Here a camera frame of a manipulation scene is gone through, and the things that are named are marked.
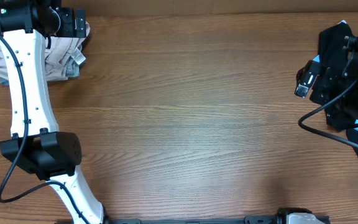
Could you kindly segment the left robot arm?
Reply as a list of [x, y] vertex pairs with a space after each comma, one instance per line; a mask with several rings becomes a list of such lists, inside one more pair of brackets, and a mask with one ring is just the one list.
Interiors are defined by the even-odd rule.
[[54, 117], [45, 71], [51, 38], [86, 36], [82, 9], [60, 1], [0, 1], [0, 47], [12, 105], [11, 137], [0, 142], [0, 150], [13, 167], [54, 189], [73, 223], [108, 223], [82, 173], [80, 140], [60, 131]]

